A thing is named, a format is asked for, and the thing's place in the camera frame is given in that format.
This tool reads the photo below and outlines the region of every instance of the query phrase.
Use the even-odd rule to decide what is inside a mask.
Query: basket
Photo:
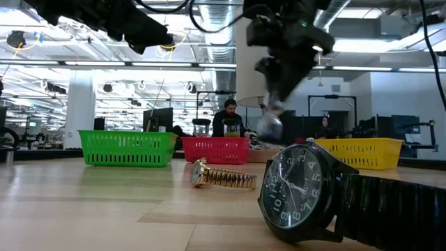
[[[395,169],[402,140],[398,139],[317,139],[340,161],[357,169]]]
[[[249,139],[243,137],[183,137],[188,162],[206,158],[209,164],[241,165],[248,161]]]
[[[176,135],[168,132],[80,130],[85,164],[163,167],[174,154]]]

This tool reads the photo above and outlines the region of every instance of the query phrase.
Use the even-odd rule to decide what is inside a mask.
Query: black watch
[[[259,197],[283,241],[347,237],[382,250],[446,250],[445,204],[444,189],[359,175],[313,142],[267,163]],[[334,231],[327,230],[335,216]]]

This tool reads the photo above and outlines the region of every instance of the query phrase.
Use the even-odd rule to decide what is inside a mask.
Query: watch dial
[[[190,183],[192,185],[195,185],[199,178],[200,178],[200,172],[201,172],[201,165],[199,162],[194,163],[194,166],[190,170]]]
[[[304,222],[316,207],[322,172],[316,156],[292,146],[277,156],[266,173],[261,203],[269,221],[281,228]]]

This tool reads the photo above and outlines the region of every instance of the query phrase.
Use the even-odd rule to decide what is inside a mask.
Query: gold watch
[[[190,183],[199,188],[204,184],[221,185],[228,188],[256,188],[257,176],[225,169],[211,169],[202,158],[190,170]]]

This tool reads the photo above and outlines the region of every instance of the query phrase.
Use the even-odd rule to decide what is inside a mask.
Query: metal watch band
[[[446,250],[446,191],[344,174],[335,232],[381,250]]]
[[[256,188],[257,176],[225,169],[209,169],[205,181],[228,188]]]

